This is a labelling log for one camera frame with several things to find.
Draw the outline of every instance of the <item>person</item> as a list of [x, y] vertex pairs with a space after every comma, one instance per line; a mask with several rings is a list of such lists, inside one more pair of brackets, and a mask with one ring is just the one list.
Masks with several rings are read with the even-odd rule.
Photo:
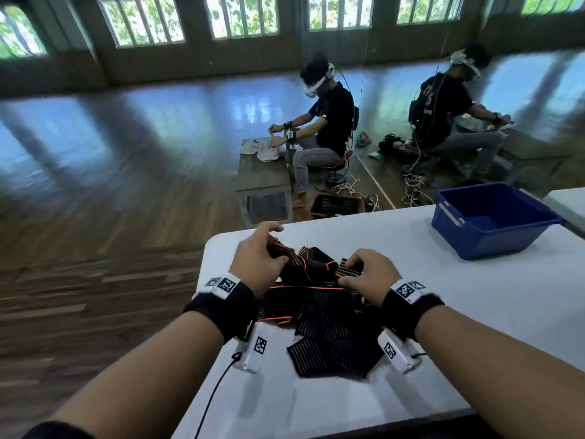
[[414, 125], [413, 138], [407, 147], [427, 154], [454, 153], [481, 149], [473, 171], [486, 174], [506, 135], [493, 132], [451, 132], [451, 117], [468, 113], [494, 125], [509, 124], [509, 116], [487, 110], [473, 102], [464, 84], [481, 78], [481, 69], [491, 61], [485, 48], [472, 45], [451, 55], [451, 66], [445, 73], [437, 73], [420, 86], [420, 95], [411, 107], [409, 121]]
[[[296, 179], [296, 199], [293, 208], [305, 206], [309, 187], [309, 166], [334, 167], [345, 156], [347, 140], [353, 129], [354, 107], [351, 93], [333, 78], [335, 67], [325, 57], [317, 56], [301, 71], [305, 84], [305, 95], [319, 96], [309, 112], [283, 125], [271, 125], [268, 132], [272, 146], [286, 142], [297, 144], [302, 150], [296, 151], [292, 160]], [[315, 117], [315, 123], [306, 125]], [[274, 135], [285, 132], [283, 137]]]
[[[245, 329], [254, 299], [287, 263], [267, 252], [270, 232], [282, 230], [265, 222], [239, 243], [229, 268], [231, 280], [239, 282], [227, 298], [198, 293], [183, 315], [102, 371], [25, 438], [171, 437], [223, 344]], [[356, 251], [347, 267], [358, 262], [362, 275], [343, 277], [340, 284], [381, 307], [393, 329], [415, 338], [496, 432], [507, 438], [583, 437], [585, 373], [464, 316], [434, 294], [410, 304], [391, 290], [399, 271], [376, 251]]]

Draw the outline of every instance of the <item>white vr headset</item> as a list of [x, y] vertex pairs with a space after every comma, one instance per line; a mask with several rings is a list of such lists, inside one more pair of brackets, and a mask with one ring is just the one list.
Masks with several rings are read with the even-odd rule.
[[305, 95], [310, 98], [315, 98], [317, 96], [317, 89], [319, 89], [319, 87], [321, 87], [321, 85], [326, 81], [333, 79], [333, 74], [335, 74], [335, 66], [333, 66], [332, 63], [329, 63], [329, 69], [327, 69], [327, 73], [321, 80], [319, 80], [313, 86], [305, 85]]
[[470, 68], [473, 73], [475, 73], [475, 77], [473, 80], [479, 80], [481, 78], [480, 70], [475, 66], [475, 60], [473, 58], [467, 58], [465, 55], [465, 49], [460, 51], [456, 51], [453, 55], [450, 56], [451, 65], [458, 66], [460, 64], [467, 66]]

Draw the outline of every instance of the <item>jeans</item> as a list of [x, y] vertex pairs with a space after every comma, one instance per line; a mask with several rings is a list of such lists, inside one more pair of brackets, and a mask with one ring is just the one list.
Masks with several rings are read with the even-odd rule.
[[500, 131], [485, 131], [473, 133], [459, 133], [453, 131], [439, 146], [429, 151], [430, 154], [461, 152], [472, 149], [481, 149], [475, 162], [474, 171], [485, 173], [490, 169], [492, 162], [500, 148], [504, 145], [506, 134]]
[[333, 167], [341, 162], [341, 157], [331, 148], [320, 147], [314, 135], [297, 140], [296, 144], [303, 148], [297, 150], [292, 157], [296, 191], [300, 193], [305, 192], [309, 187], [309, 166]]

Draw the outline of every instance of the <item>window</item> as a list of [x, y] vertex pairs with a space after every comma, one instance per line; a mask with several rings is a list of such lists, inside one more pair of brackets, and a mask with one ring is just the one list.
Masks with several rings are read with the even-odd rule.
[[0, 6], [0, 59], [45, 55], [43, 43], [18, 6]]
[[214, 38], [278, 34], [276, 0], [205, 0]]
[[367, 29], [373, 0], [309, 0], [309, 29]]
[[463, 0], [400, 0], [397, 24], [459, 20]]
[[526, 0], [523, 15], [544, 15], [579, 10], [583, 0]]
[[117, 47], [185, 41], [175, 0], [100, 0]]

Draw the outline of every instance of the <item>blue plastic bin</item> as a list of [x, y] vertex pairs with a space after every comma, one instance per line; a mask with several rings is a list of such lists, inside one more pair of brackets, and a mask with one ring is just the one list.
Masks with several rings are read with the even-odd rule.
[[545, 204], [505, 183], [438, 192], [432, 227], [465, 260], [519, 252], [562, 221]]

